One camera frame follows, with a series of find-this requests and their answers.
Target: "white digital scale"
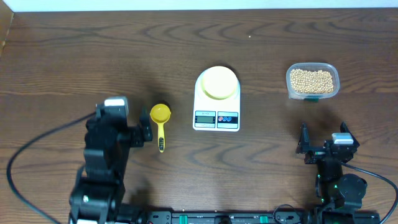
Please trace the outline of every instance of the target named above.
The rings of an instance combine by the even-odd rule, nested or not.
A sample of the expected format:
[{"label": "white digital scale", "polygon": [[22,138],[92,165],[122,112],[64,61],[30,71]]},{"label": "white digital scale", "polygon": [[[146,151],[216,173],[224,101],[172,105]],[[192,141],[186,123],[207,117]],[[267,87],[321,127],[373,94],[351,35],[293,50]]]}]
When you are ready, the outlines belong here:
[{"label": "white digital scale", "polygon": [[235,73],[222,66],[206,69],[195,84],[192,126],[200,131],[239,131],[241,85]]}]

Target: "wooden tabletop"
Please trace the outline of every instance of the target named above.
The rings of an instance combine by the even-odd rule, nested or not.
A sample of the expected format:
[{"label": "wooden tabletop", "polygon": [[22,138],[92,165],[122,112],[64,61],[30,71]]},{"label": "wooden tabletop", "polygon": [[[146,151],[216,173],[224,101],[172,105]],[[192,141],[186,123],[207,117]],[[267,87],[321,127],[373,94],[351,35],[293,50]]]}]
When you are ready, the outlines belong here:
[{"label": "wooden tabletop", "polygon": [[[165,100],[172,109],[165,152],[155,141],[131,150],[125,202],[176,211],[311,208],[320,203],[317,168],[295,154],[303,121],[314,144],[346,121],[361,143],[349,163],[398,183],[397,15],[398,9],[16,14],[0,58],[1,222],[44,222],[6,183],[18,147],[115,95],[129,98],[131,125],[143,106]],[[288,99],[285,73],[297,62],[334,65],[339,93],[318,103]],[[214,65],[234,68],[241,82],[237,133],[192,128],[195,81]],[[12,167],[17,188],[63,223],[84,163],[85,133],[81,123],[49,136]],[[392,187],[344,172],[366,179],[363,209],[383,217]]]}]

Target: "white wall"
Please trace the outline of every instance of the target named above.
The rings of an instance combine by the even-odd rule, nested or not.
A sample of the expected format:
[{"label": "white wall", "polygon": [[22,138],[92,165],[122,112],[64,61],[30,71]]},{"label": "white wall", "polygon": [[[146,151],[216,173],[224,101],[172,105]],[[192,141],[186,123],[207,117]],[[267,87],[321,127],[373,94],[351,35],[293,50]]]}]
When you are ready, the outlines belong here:
[{"label": "white wall", "polygon": [[398,0],[3,0],[3,1],[14,12],[398,7]]}]

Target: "black cable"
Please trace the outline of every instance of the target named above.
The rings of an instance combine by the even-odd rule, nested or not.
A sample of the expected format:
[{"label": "black cable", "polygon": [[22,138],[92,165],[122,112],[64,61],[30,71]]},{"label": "black cable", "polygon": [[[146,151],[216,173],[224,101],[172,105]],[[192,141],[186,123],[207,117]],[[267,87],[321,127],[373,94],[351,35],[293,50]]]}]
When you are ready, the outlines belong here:
[{"label": "black cable", "polygon": [[37,136],[36,138],[33,138],[32,140],[30,140],[28,143],[24,144],[22,147],[20,147],[18,149],[18,151],[16,153],[14,153],[14,155],[12,155],[12,157],[10,158],[10,160],[8,161],[8,165],[7,165],[7,180],[8,180],[8,185],[10,186],[12,192],[15,194],[15,196],[17,198],[19,198],[19,200],[21,200],[22,202],[24,202],[30,209],[32,209],[33,211],[37,212],[38,214],[42,215],[44,218],[50,220],[53,223],[60,223],[59,221],[57,221],[55,218],[51,217],[49,214],[45,213],[43,210],[37,208],[34,204],[30,203],[24,196],[21,195],[21,193],[19,193],[18,189],[16,188],[14,182],[12,181],[12,176],[11,176],[11,166],[12,163],[15,161],[16,157],[25,149],[27,149],[30,145],[32,145],[33,143],[37,142],[38,140],[49,136],[53,133],[56,133],[57,131],[61,131],[65,128],[69,128],[70,126],[73,126],[81,121],[84,121],[90,117],[92,117],[95,113],[91,113],[88,114],[82,118],[79,118],[77,120],[74,120],[70,123],[61,125],[57,128],[51,129],[50,131],[47,131],[39,136]]},{"label": "black cable", "polygon": [[272,218],[274,219],[274,221],[275,221],[276,223],[282,224],[280,221],[278,221],[278,220],[276,219],[275,215],[276,215],[276,211],[278,211],[278,209],[280,209],[280,208],[283,207],[283,206],[288,206],[288,207],[290,207],[290,208],[293,208],[293,211],[294,211],[294,212],[297,214],[297,216],[299,217],[300,221],[298,221],[297,223],[294,223],[294,224],[299,224],[299,223],[301,223],[302,217],[301,217],[300,214],[296,211],[296,209],[295,209],[293,206],[289,205],[289,204],[279,205],[279,206],[274,210],[274,212],[272,213]]},{"label": "black cable", "polygon": [[397,186],[391,180],[389,180],[389,179],[387,179],[387,178],[385,178],[385,177],[383,177],[383,176],[381,176],[379,174],[375,174],[373,172],[370,172],[370,171],[363,170],[363,169],[355,167],[355,166],[351,166],[351,165],[345,164],[344,162],[340,162],[340,164],[342,166],[348,167],[350,169],[353,169],[353,170],[356,170],[356,171],[360,171],[360,172],[363,172],[365,174],[369,174],[369,175],[371,175],[373,177],[377,177],[378,179],[384,180],[384,181],[389,183],[394,188],[394,190],[396,191],[396,199],[394,200],[394,203],[392,204],[392,207],[390,208],[390,210],[387,212],[387,215],[379,223],[379,224],[383,224],[388,218],[390,218],[391,214],[396,209],[396,206],[397,206],[397,203],[398,203],[398,188],[397,188]]}]

